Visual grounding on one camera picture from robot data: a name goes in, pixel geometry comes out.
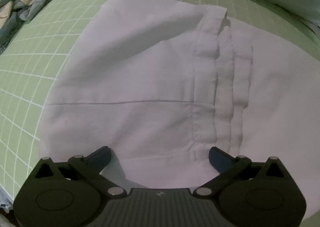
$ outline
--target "white garment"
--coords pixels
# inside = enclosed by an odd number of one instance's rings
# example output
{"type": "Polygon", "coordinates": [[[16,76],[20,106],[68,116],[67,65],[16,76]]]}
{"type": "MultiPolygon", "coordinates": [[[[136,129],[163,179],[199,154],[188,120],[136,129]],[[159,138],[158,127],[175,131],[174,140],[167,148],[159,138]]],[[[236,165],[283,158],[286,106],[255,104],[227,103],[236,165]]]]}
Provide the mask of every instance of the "white garment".
{"type": "Polygon", "coordinates": [[[310,217],[320,208],[320,64],[278,36],[234,19],[229,27],[225,15],[175,0],[108,0],[50,93],[40,156],[66,161],[108,145],[111,181],[183,188],[218,175],[208,161],[216,142],[235,145],[253,161],[278,156],[310,217]],[[242,131],[232,128],[238,106],[247,106],[242,131]]]}

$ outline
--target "silver screw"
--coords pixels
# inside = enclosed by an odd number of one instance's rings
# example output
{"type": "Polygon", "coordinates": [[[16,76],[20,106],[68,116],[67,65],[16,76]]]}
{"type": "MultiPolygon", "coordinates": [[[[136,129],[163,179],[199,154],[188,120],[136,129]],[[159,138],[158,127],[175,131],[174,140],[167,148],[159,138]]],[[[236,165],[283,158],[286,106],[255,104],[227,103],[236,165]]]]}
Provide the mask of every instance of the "silver screw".
{"type": "Polygon", "coordinates": [[[108,193],[111,195],[120,195],[124,192],[124,190],[121,187],[111,187],[108,190],[108,193]]]}
{"type": "Polygon", "coordinates": [[[207,187],[200,187],[196,190],[196,193],[198,195],[201,195],[201,196],[206,196],[206,195],[209,195],[212,193],[211,189],[210,188],[207,188],[207,187]]]}

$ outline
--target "pile of clothes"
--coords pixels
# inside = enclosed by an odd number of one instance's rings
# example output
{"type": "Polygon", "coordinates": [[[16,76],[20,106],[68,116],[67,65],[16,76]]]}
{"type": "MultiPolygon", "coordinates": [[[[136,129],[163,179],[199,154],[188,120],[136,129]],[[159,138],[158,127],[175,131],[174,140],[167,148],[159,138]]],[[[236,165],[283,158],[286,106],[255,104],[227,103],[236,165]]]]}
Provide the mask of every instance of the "pile of clothes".
{"type": "Polygon", "coordinates": [[[0,0],[0,54],[24,22],[31,21],[51,0],[0,0]]]}

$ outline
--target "green checkered sheet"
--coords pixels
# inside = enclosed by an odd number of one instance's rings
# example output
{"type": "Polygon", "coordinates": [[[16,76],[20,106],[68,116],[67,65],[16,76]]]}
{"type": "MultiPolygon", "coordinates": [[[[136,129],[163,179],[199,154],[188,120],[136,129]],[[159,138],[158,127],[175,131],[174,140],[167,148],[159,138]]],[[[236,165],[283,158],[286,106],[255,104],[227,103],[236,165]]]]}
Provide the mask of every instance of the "green checkered sheet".
{"type": "MultiPolygon", "coordinates": [[[[78,36],[107,0],[53,0],[0,56],[0,187],[13,200],[39,160],[39,120],[78,36]]],[[[319,39],[265,0],[180,0],[228,8],[228,16],[269,31],[320,60],[319,39]]]]}

